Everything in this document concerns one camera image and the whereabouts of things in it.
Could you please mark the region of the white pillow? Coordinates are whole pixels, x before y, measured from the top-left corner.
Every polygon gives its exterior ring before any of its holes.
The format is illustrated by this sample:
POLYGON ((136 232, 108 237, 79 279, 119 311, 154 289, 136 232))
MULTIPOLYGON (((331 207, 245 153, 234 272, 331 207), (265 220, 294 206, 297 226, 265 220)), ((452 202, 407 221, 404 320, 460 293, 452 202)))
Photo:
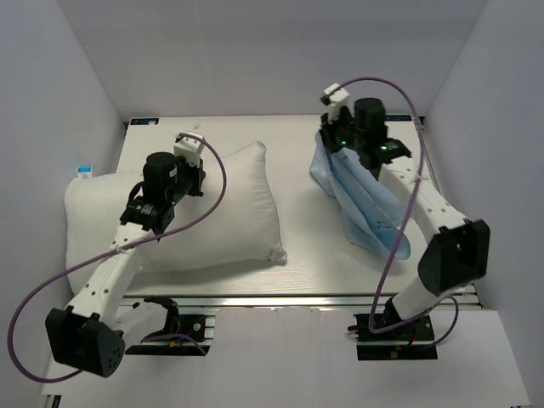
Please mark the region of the white pillow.
MULTIPOLYGON (((257 141, 224 156, 222 167, 206 160, 204 195, 183 198, 168 228, 177 230, 207 210, 212 214, 161 239, 144 259, 131 289, 183 285, 199 278, 215 281, 286 263, 265 154, 264 144, 257 141)), ((65 192, 68 267, 109 249, 128 194, 141 179, 137 171, 70 182, 65 192)))

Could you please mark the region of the light blue pillowcase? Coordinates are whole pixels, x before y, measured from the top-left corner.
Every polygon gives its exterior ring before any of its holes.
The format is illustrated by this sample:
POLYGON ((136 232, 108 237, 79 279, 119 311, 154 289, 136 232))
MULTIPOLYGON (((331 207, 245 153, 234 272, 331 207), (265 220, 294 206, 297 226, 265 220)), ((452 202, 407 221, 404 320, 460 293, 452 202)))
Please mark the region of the light blue pillowcase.
POLYGON ((343 147, 331 153, 319 133, 309 168, 313 179, 337 202, 347 240, 381 257, 394 248, 405 205, 359 162, 355 151, 343 147))

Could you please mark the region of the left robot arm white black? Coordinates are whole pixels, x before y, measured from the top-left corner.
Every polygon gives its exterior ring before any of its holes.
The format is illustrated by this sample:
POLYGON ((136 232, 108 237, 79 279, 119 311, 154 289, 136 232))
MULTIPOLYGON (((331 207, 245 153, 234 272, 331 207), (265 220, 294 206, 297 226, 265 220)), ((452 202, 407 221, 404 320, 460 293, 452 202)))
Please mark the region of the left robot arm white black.
POLYGON ((99 262, 64 309, 52 309, 46 317, 56 362, 109 377, 135 343, 179 332, 178 305, 169 297, 147 297, 124 314, 117 310, 137 269, 174 220, 175 206, 185 196, 203 195, 205 176, 200 157, 167 152, 147 157, 142 179, 130 190, 120 217, 110 246, 113 255, 99 262))

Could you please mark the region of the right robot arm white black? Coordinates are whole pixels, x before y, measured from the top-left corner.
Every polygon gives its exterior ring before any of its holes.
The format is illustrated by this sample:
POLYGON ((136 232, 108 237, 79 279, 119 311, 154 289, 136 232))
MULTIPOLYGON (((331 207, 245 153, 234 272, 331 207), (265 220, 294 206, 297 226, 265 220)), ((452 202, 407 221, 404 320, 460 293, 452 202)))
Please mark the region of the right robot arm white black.
POLYGON ((457 211, 422 178, 422 163, 411 151, 388 136, 385 108, 380 99, 359 99, 350 113, 343 102, 324 97, 337 109, 327 113, 321 125, 326 146, 357 153, 364 168, 406 205, 428 244, 417 265, 417 277, 391 297, 377 332, 401 339, 412 332, 415 320, 428 314, 456 289, 483 278, 487 272, 490 227, 471 221, 457 211))

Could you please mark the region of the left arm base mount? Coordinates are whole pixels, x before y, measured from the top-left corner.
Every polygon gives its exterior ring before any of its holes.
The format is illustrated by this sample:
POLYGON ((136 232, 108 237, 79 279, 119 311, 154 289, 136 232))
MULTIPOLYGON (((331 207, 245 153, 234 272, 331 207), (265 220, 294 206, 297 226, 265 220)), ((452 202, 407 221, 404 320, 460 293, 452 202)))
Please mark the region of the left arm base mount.
POLYGON ((127 348, 127 355, 205 356, 211 347, 215 316, 195 311, 180 311, 169 297, 145 297, 140 305, 161 306, 167 311, 165 324, 158 331, 144 336, 139 343, 127 348))

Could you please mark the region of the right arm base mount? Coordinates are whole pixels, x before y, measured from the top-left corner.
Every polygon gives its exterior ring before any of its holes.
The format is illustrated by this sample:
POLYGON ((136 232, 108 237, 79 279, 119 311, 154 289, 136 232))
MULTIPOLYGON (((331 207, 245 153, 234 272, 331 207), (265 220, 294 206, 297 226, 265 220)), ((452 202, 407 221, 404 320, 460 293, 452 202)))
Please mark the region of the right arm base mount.
POLYGON ((373 333, 369 329, 370 314, 355 314, 347 333, 356 341, 359 361, 436 360, 438 352, 428 315, 392 331, 373 333))

